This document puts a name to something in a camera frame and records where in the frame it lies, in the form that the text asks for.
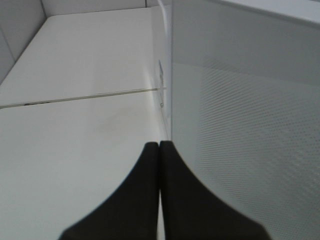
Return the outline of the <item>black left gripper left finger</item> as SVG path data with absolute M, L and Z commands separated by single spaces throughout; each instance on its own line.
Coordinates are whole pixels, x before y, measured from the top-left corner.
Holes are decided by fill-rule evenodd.
M 121 185 L 61 240 L 155 240 L 159 213 L 159 145 L 148 142 Z

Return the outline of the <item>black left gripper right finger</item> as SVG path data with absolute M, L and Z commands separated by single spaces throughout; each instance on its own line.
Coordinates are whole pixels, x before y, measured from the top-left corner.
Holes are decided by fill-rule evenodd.
M 159 184 L 167 240 L 269 240 L 265 228 L 233 209 L 192 173 L 171 141 L 159 146 Z

